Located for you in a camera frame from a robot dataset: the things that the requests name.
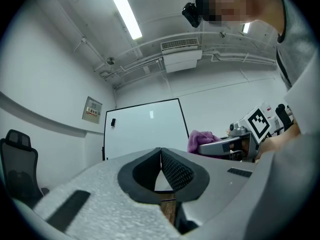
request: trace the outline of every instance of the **whiteboard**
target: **whiteboard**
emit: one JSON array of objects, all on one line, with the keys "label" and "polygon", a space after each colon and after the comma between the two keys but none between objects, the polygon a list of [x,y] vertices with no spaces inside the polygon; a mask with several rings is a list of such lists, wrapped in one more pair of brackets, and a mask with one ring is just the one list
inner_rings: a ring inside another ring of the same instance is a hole
[{"label": "whiteboard", "polygon": [[188,129],[178,98],[108,111],[104,153],[114,159],[153,148],[187,151]]}]

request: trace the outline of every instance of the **air conditioner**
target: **air conditioner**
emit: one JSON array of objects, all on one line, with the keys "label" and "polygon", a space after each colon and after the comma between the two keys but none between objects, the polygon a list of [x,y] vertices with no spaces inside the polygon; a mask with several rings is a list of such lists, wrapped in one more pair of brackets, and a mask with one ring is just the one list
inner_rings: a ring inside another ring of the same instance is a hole
[{"label": "air conditioner", "polygon": [[195,68],[202,57],[202,50],[198,49],[199,42],[196,38],[167,41],[160,45],[168,73]]}]

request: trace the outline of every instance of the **pink cloth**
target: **pink cloth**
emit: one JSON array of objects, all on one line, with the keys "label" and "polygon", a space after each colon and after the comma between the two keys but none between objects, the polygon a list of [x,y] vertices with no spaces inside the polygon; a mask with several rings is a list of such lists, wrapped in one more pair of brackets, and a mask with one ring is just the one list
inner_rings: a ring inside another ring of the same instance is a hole
[{"label": "pink cloth", "polygon": [[187,151],[189,153],[198,154],[197,149],[199,145],[217,141],[221,141],[221,139],[217,136],[214,136],[211,131],[200,132],[197,130],[193,130],[189,136]]}]

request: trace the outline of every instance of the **sleeve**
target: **sleeve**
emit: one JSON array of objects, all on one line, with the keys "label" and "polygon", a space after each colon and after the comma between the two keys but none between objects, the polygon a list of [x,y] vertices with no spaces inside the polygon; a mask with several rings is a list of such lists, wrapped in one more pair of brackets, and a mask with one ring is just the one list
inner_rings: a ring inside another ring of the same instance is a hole
[{"label": "sleeve", "polygon": [[320,57],[317,50],[284,100],[302,134],[320,132]]}]

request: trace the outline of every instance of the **fluorescent light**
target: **fluorescent light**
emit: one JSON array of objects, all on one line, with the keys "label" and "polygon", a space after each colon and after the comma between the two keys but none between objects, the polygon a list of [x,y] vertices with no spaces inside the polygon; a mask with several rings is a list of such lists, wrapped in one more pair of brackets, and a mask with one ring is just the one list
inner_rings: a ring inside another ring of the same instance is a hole
[{"label": "fluorescent light", "polygon": [[113,0],[130,32],[132,39],[141,38],[142,34],[128,0]]},{"label": "fluorescent light", "polygon": [[247,34],[249,32],[249,28],[250,28],[250,22],[244,24],[242,32]]}]

